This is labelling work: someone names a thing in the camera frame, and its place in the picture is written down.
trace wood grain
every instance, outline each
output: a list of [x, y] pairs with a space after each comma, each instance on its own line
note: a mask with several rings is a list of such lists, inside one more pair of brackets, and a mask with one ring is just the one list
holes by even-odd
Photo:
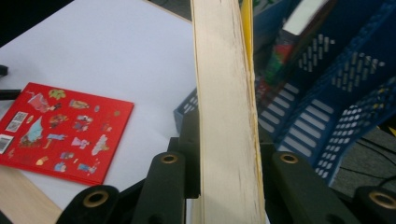
[[55, 223], [62, 210], [19, 170], [0, 166], [0, 210], [13, 223]]

